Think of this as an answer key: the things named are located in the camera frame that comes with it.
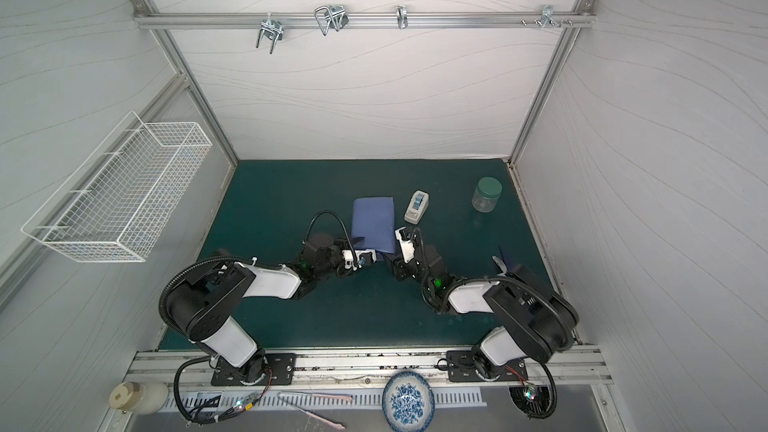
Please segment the light blue wrapping paper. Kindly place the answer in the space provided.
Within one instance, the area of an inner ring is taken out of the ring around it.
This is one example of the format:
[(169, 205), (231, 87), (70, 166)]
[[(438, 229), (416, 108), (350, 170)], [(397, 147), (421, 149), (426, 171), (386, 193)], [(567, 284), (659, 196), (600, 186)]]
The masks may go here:
[(396, 252), (395, 209), (392, 197), (365, 197), (353, 201), (351, 238), (356, 249), (382, 254)]

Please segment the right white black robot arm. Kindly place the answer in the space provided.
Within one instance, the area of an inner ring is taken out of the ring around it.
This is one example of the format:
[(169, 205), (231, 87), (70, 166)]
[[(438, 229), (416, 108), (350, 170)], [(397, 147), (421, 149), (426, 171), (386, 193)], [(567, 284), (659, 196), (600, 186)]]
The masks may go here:
[(472, 348), (470, 363), (480, 380), (497, 380), (508, 363), (519, 359), (545, 364), (574, 345), (579, 316), (573, 306), (525, 266), (512, 266), (504, 250), (492, 258), (498, 274), (465, 278), (448, 272), (418, 227), (401, 227), (394, 237), (396, 253), (387, 257), (393, 275), (399, 281), (416, 280), (430, 309), (490, 314), (498, 322)]

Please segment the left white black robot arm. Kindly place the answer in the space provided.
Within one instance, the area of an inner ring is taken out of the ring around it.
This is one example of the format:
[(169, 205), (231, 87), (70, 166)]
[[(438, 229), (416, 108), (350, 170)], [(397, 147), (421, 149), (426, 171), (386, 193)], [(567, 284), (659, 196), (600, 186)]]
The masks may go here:
[(228, 255), (213, 255), (179, 272), (162, 290), (162, 321), (209, 356), (234, 371), (234, 379), (255, 384), (267, 373), (263, 349), (233, 318), (246, 298), (298, 300), (329, 275), (353, 274), (377, 259), (359, 249), (342, 219), (343, 236), (306, 232), (299, 254), (278, 265)]

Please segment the green table mat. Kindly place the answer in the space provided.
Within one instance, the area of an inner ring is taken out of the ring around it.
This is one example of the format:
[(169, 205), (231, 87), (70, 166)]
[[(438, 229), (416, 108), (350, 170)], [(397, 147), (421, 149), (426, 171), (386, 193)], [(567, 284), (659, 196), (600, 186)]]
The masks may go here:
[[(489, 213), (474, 209), (482, 177), (503, 185)], [(392, 197), (403, 213), (412, 194), (429, 194), (420, 221), (448, 271), (493, 275), (502, 246), (541, 278), (547, 270), (506, 164), (491, 160), (243, 161), (207, 234), (203, 254), (223, 249), (280, 264), (295, 257), (307, 230), (340, 236), (353, 201)], [(266, 348), (472, 345), (496, 326), (490, 314), (439, 315), (413, 280), (396, 280), (378, 263), (348, 278), (331, 277), (300, 300), (248, 298), (234, 314)]]

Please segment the green lid clear jar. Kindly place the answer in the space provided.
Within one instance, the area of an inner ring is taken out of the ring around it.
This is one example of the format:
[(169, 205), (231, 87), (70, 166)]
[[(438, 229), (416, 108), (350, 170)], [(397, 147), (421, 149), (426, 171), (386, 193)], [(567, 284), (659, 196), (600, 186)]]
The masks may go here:
[(503, 191), (502, 183), (494, 177), (482, 177), (476, 185), (472, 198), (475, 210), (481, 213), (493, 211)]

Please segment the blue white patterned plate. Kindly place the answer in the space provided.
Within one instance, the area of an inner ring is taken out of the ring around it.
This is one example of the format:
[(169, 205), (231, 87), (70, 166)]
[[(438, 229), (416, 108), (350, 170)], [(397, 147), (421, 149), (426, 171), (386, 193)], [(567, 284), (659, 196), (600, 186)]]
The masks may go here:
[(391, 377), (383, 390), (381, 407), (387, 424), (395, 432), (426, 431), (436, 409), (428, 382), (413, 371)]

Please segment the white round container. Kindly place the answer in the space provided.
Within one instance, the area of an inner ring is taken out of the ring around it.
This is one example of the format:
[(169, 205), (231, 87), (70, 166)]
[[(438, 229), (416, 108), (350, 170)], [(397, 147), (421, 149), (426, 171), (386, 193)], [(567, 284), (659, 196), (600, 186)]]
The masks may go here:
[(161, 382), (125, 381), (109, 394), (109, 407), (137, 415), (150, 415), (163, 408), (168, 399), (168, 387)]

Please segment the left metal hook clamp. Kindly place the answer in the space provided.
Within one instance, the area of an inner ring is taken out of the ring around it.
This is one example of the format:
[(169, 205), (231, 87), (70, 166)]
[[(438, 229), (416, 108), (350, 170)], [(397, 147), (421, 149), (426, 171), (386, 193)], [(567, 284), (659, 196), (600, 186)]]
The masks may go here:
[(260, 24), (256, 39), (256, 48), (269, 43), (269, 53), (273, 54), (276, 45), (283, 40), (284, 28), (282, 24), (268, 16)]

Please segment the metal hook clamp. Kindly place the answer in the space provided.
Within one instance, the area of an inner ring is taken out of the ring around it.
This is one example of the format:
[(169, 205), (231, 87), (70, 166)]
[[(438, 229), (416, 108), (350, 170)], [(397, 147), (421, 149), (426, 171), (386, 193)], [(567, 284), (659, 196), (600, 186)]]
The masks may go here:
[(314, 18), (323, 36), (331, 30), (339, 32), (349, 23), (346, 9), (343, 5), (324, 5), (315, 9)]
[(273, 54), (276, 45), (283, 40), (284, 28), (282, 24), (268, 16), (260, 24), (256, 39), (256, 48), (269, 43), (269, 53)]

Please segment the middle metal hook clamp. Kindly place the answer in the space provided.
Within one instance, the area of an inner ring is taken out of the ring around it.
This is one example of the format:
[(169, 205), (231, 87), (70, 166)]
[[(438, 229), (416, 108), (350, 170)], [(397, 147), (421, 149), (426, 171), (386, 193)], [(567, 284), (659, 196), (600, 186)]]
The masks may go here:
[(323, 36), (331, 30), (339, 32), (349, 23), (346, 9), (343, 5), (324, 5), (315, 9), (314, 18)]

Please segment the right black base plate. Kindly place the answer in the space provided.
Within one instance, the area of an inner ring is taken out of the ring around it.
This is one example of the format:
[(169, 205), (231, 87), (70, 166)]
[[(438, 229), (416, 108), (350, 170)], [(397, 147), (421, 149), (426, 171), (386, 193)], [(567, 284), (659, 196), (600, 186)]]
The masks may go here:
[(479, 351), (469, 349), (447, 351), (445, 356), (437, 361), (435, 368), (446, 372), (451, 383), (526, 383), (528, 381), (523, 359), (511, 360), (504, 365), (495, 365), (489, 359), (482, 358)]

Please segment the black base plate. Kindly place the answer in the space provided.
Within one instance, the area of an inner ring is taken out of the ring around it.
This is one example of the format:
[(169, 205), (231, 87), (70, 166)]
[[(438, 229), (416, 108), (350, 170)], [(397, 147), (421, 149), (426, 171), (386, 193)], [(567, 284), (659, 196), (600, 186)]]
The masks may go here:
[(212, 386), (290, 385), (297, 356), (293, 353), (265, 353), (259, 350), (243, 365), (235, 367), (224, 358), (217, 360)]
[(528, 381), (523, 359), (511, 360), (504, 365), (495, 365), (489, 359), (482, 358), (479, 351), (469, 349), (447, 351), (445, 356), (437, 361), (435, 368), (446, 372), (451, 383), (526, 383)]

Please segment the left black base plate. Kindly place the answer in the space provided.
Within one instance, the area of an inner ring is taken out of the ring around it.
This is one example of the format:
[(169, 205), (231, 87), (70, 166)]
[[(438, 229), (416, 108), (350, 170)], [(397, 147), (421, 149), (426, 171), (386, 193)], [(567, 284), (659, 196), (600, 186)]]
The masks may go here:
[(293, 353), (265, 353), (259, 350), (243, 365), (235, 367), (224, 358), (217, 360), (212, 386), (290, 385), (297, 356)]

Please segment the right metal bracket clamp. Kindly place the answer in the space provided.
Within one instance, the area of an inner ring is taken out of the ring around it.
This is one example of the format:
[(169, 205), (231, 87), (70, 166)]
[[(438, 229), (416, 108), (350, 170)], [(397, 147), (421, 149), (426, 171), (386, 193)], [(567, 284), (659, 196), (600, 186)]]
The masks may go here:
[(556, 17), (553, 7), (551, 5), (547, 5), (542, 9), (540, 16), (537, 19), (534, 19), (532, 21), (521, 19), (520, 24), (523, 27), (536, 26), (539, 29), (566, 28), (572, 25), (572, 21), (569, 19), (562, 19), (562, 18)]

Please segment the aluminium top cross rail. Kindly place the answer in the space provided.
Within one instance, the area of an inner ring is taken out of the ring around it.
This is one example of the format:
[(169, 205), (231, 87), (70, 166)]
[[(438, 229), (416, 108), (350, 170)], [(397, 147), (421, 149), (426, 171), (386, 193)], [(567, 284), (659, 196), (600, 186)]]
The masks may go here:
[[(540, 16), (534, 12), (415, 12), (407, 9), (406, 29), (501, 29), (538, 28), (523, 27), (521, 19), (532, 21)], [(569, 19), (572, 25), (566, 28), (589, 28), (597, 17), (592, 14), (555, 12), (556, 17)], [(256, 30), (268, 16), (279, 21), (286, 30), (317, 30), (314, 13), (157, 13), (144, 17), (136, 16), (134, 21), (145, 30)], [(396, 12), (347, 12), (349, 30), (398, 29)]]

